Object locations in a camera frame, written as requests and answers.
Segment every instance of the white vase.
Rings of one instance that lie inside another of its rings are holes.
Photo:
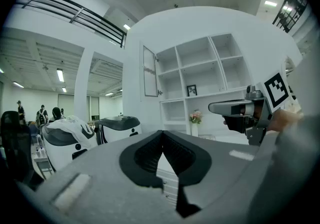
[[[198,125],[196,123],[193,123],[191,125],[191,135],[194,137],[198,137]]]

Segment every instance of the white cloth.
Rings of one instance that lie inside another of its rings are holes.
[[[61,129],[65,132],[71,133],[76,141],[78,141],[81,146],[90,148],[91,144],[89,143],[86,136],[82,134],[84,130],[87,134],[93,135],[92,130],[89,125],[84,121],[80,120],[78,117],[71,115],[67,116],[65,119],[60,119],[50,123],[47,126],[49,129]]]

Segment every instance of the picture frame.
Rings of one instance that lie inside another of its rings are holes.
[[[186,91],[188,93],[188,97],[197,96],[197,87],[196,85],[190,85],[186,87]]]

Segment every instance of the railing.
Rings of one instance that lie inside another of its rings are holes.
[[[305,11],[307,4],[307,0],[284,0],[272,24],[277,22],[276,26],[288,33]]]
[[[76,24],[109,38],[110,42],[120,44],[121,48],[124,46],[126,32],[71,0],[16,0],[15,4],[22,5],[23,9],[35,8],[59,15],[60,18],[62,17],[63,20],[69,21],[71,24]]]

